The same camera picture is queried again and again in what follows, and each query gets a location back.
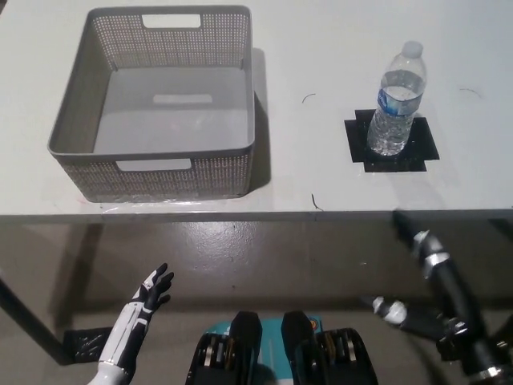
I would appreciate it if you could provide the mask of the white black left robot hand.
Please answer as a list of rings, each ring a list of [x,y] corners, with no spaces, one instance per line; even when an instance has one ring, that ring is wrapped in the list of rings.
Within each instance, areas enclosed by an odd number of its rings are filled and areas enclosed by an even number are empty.
[[[154,313],[171,299],[173,272],[163,263],[139,286],[125,304],[99,357],[101,363],[133,371]]]

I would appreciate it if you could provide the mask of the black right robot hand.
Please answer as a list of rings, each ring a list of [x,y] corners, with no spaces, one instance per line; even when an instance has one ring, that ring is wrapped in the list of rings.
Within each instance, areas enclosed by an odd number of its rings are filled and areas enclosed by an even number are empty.
[[[425,271],[432,270],[450,258],[440,240],[429,229],[421,229],[405,212],[394,210],[392,220],[398,239],[406,245]]]

